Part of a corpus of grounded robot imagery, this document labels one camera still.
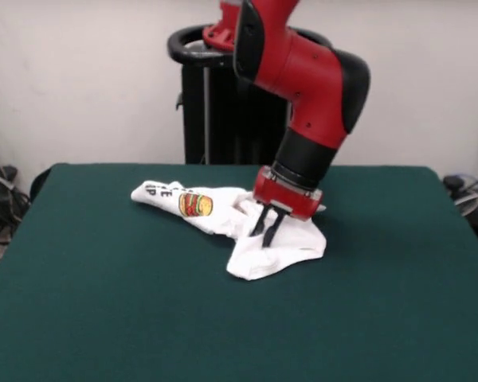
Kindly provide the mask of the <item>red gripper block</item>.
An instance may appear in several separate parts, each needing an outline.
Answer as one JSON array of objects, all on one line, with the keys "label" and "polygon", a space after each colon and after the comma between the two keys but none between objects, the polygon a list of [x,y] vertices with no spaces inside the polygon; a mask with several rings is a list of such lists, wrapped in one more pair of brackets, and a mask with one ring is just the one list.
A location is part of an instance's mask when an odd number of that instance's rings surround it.
[{"label": "red gripper block", "polygon": [[[291,217],[298,220],[308,220],[317,212],[322,212],[324,206],[321,204],[323,193],[320,189],[305,191],[282,181],[274,175],[269,166],[262,166],[257,174],[253,187],[253,198],[264,205],[271,205],[283,210]],[[266,228],[266,219],[271,206],[264,206],[257,222],[254,224],[249,236],[264,234],[263,247],[270,247],[271,243],[280,228],[286,214],[277,213],[273,224]]]}]

